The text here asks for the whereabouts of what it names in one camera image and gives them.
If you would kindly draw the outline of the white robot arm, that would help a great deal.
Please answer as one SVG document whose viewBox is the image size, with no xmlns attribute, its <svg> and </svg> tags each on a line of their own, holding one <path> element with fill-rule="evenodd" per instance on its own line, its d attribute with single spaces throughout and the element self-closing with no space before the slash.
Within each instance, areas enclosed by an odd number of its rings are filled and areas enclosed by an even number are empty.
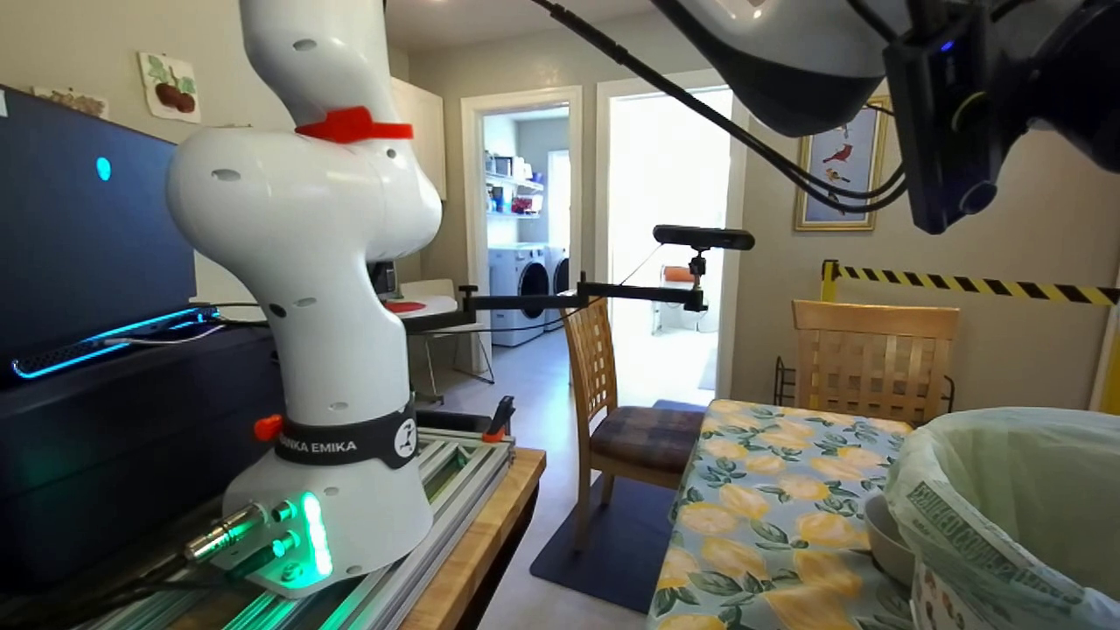
<svg viewBox="0 0 1120 630">
<path fill-rule="evenodd" d="M 996 193 L 1035 124 L 1117 165 L 1120 0 L 651 0 L 784 135 L 852 124 L 886 90 L 914 225 Z M 303 600 L 412 552 L 435 525 L 418 463 L 406 328 L 369 277 L 425 250 L 440 200 L 389 95 L 383 0 L 239 0 L 288 133 L 208 130 L 169 172 L 179 232 L 263 308 L 285 377 L 265 455 L 224 494 L 204 558 Z"/>
</svg>

